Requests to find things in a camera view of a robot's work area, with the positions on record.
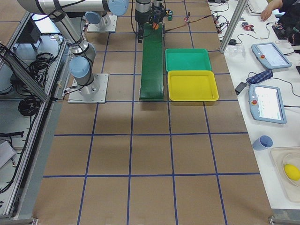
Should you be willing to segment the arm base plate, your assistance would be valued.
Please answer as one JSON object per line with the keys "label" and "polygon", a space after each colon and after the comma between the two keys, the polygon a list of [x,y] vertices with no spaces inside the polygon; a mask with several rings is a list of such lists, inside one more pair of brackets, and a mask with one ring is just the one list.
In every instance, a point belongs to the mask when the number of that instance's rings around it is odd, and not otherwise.
{"label": "arm base plate", "polygon": [[105,103],[109,74],[94,74],[94,81],[81,90],[75,88],[75,92],[68,95],[70,104]]}
{"label": "arm base plate", "polygon": [[106,14],[105,16],[100,16],[98,14],[90,14],[86,15],[86,19],[89,23],[87,27],[87,32],[89,33],[106,33],[116,31],[116,15]]}

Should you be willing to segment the person's hand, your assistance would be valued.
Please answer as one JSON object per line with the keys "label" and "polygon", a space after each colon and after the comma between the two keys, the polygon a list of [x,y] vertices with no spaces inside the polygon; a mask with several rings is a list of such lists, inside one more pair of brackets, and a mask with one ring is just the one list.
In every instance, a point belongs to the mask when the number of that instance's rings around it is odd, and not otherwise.
{"label": "person's hand", "polygon": [[271,15],[272,15],[272,9],[269,8],[265,8],[262,12],[261,12],[261,20],[266,21]]}

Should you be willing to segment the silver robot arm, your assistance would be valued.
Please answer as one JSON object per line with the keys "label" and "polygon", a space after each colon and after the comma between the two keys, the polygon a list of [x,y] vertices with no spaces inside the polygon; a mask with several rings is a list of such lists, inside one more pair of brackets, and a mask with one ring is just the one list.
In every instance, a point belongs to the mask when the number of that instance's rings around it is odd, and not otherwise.
{"label": "silver robot arm", "polygon": [[[75,56],[69,69],[79,87],[91,85],[94,81],[92,67],[96,51],[84,40],[81,29],[75,27],[69,14],[111,12],[121,16],[127,12],[129,4],[127,0],[20,0],[18,3],[30,13],[46,15],[56,25]],[[138,24],[138,40],[141,42],[144,38],[146,23],[157,27],[166,15],[161,0],[137,0],[135,21]]]}
{"label": "silver robot arm", "polygon": [[148,21],[150,15],[150,0],[136,0],[135,3],[135,20],[144,24]]}

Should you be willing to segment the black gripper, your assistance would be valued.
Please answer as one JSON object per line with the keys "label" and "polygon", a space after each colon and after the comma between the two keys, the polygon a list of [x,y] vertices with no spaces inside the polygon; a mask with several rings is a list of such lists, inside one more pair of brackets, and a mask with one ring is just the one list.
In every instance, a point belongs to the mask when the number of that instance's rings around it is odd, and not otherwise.
{"label": "black gripper", "polygon": [[166,16],[166,10],[164,7],[153,7],[150,10],[149,23],[160,23]]}

